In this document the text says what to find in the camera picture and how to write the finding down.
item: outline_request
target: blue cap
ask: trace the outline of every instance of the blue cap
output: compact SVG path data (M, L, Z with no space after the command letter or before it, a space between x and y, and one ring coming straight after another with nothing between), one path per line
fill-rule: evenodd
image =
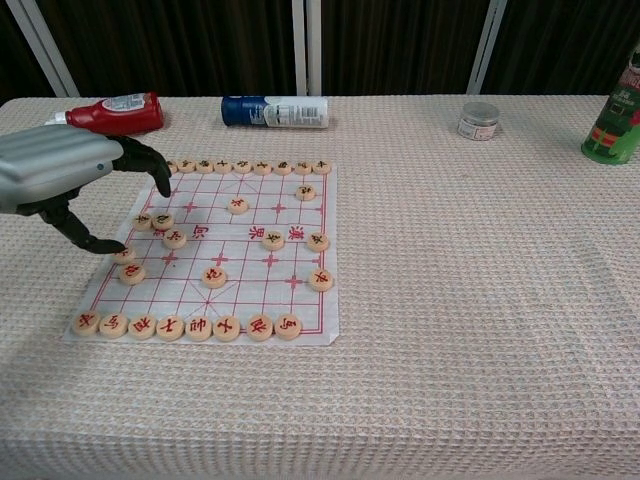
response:
M222 121L225 125L243 125L242 97L223 97L220 105Z

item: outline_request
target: black fingertip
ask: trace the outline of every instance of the black fingertip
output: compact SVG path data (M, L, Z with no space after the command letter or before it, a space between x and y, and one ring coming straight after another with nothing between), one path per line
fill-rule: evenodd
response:
M107 255L109 253L120 253L126 247L116 240L96 240L87 245L85 250L98 255Z
M169 177L156 175L155 180L156 188L160 192L160 195L165 198L169 198L171 196L171 183L169 182Z

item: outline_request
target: robot finger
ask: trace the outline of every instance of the robot finger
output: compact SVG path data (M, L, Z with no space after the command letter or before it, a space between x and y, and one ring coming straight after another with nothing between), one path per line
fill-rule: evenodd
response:
M100 240L89 233L87 227L76 217L68 205L59 205L50 209L44 209L40 217L50 225L53 225L74 245L96 254L118 253L125 246L116 240Z
M113 161L113 169L122 172L147 172L156 182L158 192L163 197L171 195L171 171L164 157L153 148L143 145L130 137L109 136L115 140L124 151L122 157Z

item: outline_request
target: blue and white can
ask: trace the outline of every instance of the blue and white can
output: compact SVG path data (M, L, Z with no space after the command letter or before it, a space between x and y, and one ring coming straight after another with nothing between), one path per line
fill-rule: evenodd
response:
M325 97L223 97L222 121L227 126L327 128Z

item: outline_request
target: small tin container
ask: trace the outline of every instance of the small tin container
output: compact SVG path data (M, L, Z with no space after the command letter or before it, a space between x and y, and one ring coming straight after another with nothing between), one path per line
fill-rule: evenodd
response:
M458 133L471 140L491 140L498 125L500 111L484 102L471 102L462 107Z

